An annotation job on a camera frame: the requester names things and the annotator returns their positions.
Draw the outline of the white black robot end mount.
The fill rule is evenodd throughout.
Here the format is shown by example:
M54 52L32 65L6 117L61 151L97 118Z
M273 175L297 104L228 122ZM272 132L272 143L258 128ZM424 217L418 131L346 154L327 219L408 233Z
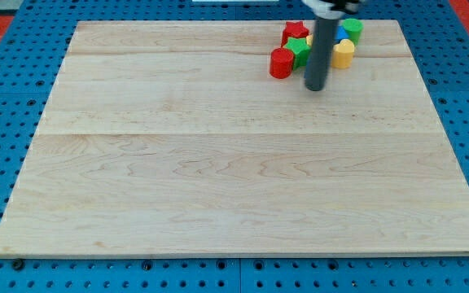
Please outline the white black robot end mount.
M365 0L302 0L317 17L341 19L344 15L354 15Z

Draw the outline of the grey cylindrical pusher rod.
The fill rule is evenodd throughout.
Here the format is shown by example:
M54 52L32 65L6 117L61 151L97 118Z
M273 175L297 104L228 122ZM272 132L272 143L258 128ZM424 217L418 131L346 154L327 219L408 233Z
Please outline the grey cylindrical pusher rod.
M308 90L321 91L325 87L338 24L338 19L319 16L314 22L311 51L305 67L305 87Z

